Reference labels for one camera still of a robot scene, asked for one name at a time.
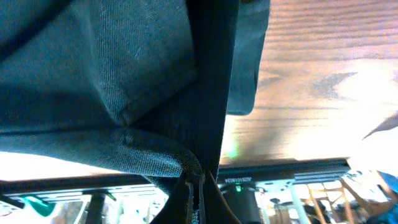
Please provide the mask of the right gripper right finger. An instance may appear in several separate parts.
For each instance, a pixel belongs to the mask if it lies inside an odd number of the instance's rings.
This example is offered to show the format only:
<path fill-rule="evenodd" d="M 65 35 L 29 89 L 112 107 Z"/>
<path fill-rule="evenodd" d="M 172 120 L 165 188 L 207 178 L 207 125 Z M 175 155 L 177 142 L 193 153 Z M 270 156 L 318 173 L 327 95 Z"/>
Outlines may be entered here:
<path fill-rule="evenodd" d="M 241 224 L 209 170 L 204 171 L 199 178 L 198 193 L 200 224 Z"/>

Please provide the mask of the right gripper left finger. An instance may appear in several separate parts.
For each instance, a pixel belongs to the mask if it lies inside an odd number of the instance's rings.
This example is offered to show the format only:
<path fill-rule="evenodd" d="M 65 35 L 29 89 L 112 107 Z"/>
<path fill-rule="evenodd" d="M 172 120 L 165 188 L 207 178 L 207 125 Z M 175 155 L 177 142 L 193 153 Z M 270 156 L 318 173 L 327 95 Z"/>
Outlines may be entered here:
<path fill-rule="evenodd" d="M 182 173 L 163 209 L 150 224 L 191 224 L 193 217 L 193 184 Z"/>

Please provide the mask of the black polo shirt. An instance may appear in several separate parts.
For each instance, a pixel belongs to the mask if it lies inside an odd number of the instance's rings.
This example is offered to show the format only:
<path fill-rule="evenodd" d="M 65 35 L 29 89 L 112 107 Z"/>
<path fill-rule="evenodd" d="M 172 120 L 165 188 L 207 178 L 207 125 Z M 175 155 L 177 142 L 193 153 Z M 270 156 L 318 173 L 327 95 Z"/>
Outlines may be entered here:
<path fill-rule="evenodd" d="M 146 177 L 218 173 L 254 106 L 269 1 L 1 2 L 1 150 Z"/>

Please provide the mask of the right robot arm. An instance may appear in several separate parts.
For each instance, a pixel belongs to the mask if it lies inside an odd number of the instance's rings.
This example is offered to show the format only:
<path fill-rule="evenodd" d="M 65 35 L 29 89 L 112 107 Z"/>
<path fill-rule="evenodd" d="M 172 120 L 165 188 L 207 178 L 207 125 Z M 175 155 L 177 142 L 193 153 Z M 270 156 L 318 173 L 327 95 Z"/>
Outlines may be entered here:
<path fill-rule="evenodd" d="M 151 224 L 261 223 L 254 187 L 248 183 L 219 188 L 211 172 L 182 173 L 163 209 Z"/>

